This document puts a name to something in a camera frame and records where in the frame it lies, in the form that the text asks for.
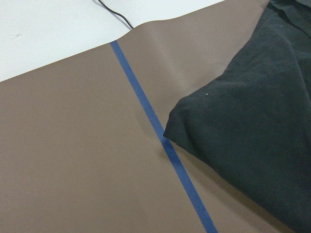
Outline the black printed t-shirt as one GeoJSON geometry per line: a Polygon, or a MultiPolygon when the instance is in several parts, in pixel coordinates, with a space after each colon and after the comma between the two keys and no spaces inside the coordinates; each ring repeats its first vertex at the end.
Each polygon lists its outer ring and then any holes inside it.
{"type": "Polygon", "coordinates": [[[270,1],[223,74],[172,109],[164,136],[295,232],[310,232],[310,1],[270,1]]]}

